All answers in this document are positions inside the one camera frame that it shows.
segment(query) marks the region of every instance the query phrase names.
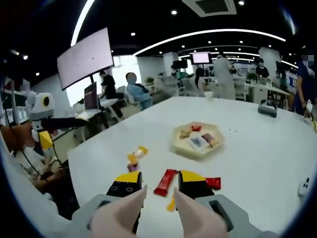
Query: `person in black shirt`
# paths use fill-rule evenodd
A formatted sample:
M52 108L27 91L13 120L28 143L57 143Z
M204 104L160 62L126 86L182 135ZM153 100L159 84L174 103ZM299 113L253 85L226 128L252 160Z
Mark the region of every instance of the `person in black shirt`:
M258 77L262 77L262 78L269 77L268 70L264 66L264 61L262 58L260 58L260 60L259 60L259 64L258 64L257 69L256 69L256 74L258 75Z
M106 75L106 73L103 71L100 72L100 76L103 79L103 82L101 83L103 94L100 97L100 99L105 96L107 99L119 98L119 96L117 95L117 91L115 89L114 78L110 74ZM117 103L113 104L111 107L115 111L115 113L118 115L119 118L123 117L122 111Z

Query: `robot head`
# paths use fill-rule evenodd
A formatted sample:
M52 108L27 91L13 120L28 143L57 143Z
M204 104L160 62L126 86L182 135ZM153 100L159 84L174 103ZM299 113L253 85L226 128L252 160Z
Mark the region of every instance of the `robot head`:
M27 104L31 121L52 118L54 115L54 101L51 93L30 92Z

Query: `monitor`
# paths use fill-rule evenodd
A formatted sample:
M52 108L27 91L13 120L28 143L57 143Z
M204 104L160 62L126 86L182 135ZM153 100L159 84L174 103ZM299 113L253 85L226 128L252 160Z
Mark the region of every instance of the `monitor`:
M209 52L199 52L199 53L192 53L193 63L210 63L210 55Z
M105 68L113 66L108 29L102 29L69 48L57 58L62 90Z
M97 82L85 88L85 109L99 109L99 101L97 95Z

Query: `gray object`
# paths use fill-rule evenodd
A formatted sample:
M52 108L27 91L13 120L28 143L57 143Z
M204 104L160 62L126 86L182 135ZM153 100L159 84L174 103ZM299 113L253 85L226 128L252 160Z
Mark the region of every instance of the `gray object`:
M264 114L264 115L268 115L270 117L275 118L277 116L277 106L275 103L272 103L272 106L274 108L268 107L266 105L264 105L264 103L266 102L266 100L262 100L261 103L259 104L258 107L258 112L260 114Z
M199 197L195 200L225 220L231 238L260 238L266 237L265 234L269 234L267 237L270 238L278 237L273 232L262 232L253 226L248 213L223 195Z
M60 237L67 238L88 238L91 235L89 230L90 221L99 207L110 202L121 199L121 197L98 194L87 202L83 207L74 212L70 225L60 234Z

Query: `person in blue shirt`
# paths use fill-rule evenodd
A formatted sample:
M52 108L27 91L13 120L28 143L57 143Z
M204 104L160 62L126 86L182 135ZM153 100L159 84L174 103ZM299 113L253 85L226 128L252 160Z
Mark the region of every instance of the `person in blue shirt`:
M309 117L307 102L317 102L317 80L313 70L314 54L303 52L302 61L298 63L297 93L294 98L294 112Z
M151 107L153 105L151 94L142 84L136 83L137 76L135 75L135 73L127 73L125 75L125 78L128 82L128 93L132 95L133 99L136 102L140 103L141 109L144 110Z

